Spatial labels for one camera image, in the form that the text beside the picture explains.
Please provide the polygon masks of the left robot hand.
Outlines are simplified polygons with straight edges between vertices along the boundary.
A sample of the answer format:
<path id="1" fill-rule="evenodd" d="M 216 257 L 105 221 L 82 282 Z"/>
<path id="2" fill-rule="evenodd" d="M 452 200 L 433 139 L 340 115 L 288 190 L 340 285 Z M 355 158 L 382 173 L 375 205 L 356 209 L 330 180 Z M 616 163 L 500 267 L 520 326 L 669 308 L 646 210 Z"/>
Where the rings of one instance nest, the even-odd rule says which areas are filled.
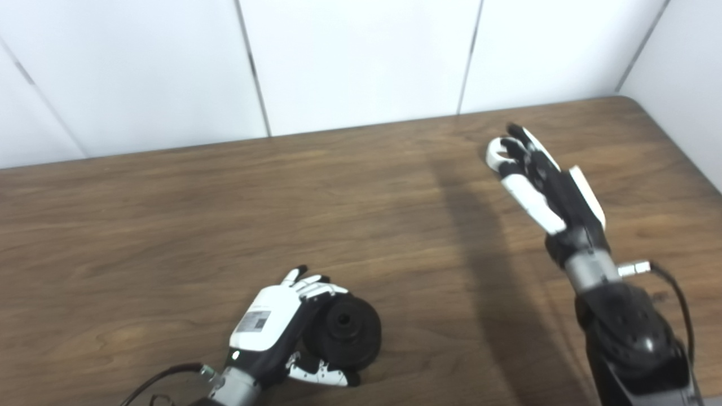
<path id="1" fill-rule="evenodd" d="M 250 375 L 264 389 L 286 378 L 315 385 L 360 385 L 358 373 L 297 350 L 320 309 L 350 293 L 327 276 L 306 276 L 308 269 L 291 269 L 280 283 L 259 291 L 231 334 L 225 367 Z"/>

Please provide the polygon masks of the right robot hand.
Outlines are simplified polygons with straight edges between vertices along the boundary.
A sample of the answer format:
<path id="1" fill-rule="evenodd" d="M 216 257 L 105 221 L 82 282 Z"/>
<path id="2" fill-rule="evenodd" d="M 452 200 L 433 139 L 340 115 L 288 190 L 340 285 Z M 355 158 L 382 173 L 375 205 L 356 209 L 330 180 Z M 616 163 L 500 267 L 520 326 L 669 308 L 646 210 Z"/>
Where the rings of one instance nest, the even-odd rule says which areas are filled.
<path id="1" fill-rule="evenodd" d="M 527 128 L 509 123 L 505 135 L 488 144 L 486 163 L 543 229 L 548 254 L 561 269 L 576 254 L 611 252 L 606 216 L 580 167 L 562 169 Z"/>

